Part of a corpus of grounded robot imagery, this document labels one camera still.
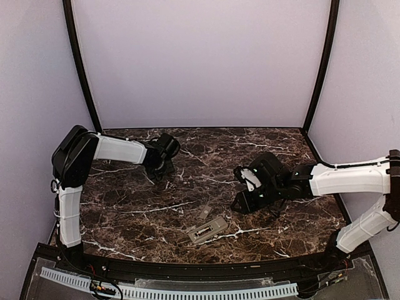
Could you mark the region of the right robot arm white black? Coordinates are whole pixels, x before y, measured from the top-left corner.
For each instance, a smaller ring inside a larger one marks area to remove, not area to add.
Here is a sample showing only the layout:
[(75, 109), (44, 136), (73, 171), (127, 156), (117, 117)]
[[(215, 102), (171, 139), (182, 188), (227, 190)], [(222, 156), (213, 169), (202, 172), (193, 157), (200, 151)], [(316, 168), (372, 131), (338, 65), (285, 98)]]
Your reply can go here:
[(378, 193), (377, 202), (351, 224), (331, 236), (319, 266), (332, 271), (343, 254), (399, 225), (399, 150), (375, 160), (350, 164), (300, 164), (289, 170), (273, 153), (266, 152), (234, 175), (247, 188), (236, 194), (231, 209), (249, 214), (278, 200), (311, 199), (328, 194)]

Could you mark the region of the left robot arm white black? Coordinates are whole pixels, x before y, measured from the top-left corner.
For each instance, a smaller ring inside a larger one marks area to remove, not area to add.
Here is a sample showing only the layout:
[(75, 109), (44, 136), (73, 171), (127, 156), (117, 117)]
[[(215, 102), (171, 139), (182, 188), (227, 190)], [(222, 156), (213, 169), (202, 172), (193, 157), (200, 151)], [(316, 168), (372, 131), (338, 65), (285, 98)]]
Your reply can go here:
[(148, 179), (159, 181), (174, 172), (172, 159), (180, 148), (178, 140), (167, 133), (149, 141), (135, 141), (75, 125), (51, 157), (51, 191), (56, 194), (54, 213), (62, 245), (73, 248), (81, 244), (80, 200), (94, 160), (140, 165)]

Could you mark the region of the brown battery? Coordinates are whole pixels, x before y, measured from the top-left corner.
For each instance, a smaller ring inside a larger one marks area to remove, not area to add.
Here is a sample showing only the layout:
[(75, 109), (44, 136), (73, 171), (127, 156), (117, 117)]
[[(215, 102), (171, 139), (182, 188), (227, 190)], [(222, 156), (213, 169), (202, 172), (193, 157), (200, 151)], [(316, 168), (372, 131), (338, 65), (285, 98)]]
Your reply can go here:
[(196, 237), (200, 237), (200, 236), (203, 236), (203, 235), (205, 235), (205, 234), (207, 234), (207, 233), (209, 233), (209, 232), (211, 232), (213, 229), (211, 228), (211, 227), (204, 227), (204, 228), (202, 228), (202, 229), (199, 229), (199, 230), (197, 230), (195, 233), (194, 233), (194, 235), (196, 236)]

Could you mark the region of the white remote control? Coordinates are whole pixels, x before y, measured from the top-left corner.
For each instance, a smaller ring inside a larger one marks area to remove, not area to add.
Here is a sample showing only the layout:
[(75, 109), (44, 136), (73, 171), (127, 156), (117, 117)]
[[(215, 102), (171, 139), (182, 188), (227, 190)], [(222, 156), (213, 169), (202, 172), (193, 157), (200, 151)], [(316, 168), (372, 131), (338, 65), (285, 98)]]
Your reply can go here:
[(208, 239), (214, 237), (217, 233), (220, 233), (228, 228), (228, 223), (222, 216), (213, 219), (212, 221), (203, 224), (196, 229), (190, 231), (188, 236), (194, 244), (200, 244)]

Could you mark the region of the grey battery cover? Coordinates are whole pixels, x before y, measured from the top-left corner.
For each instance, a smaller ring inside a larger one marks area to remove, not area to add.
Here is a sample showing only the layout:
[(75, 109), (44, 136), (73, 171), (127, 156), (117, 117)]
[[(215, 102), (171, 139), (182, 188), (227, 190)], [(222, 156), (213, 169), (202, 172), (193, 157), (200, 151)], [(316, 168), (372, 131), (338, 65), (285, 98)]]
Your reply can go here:
[(211, 212), (211, 210), (212, 210), (211, 206), (205, 205), (201, 210), (199, 219), (205, 220), (209, 216), (209, 213)]

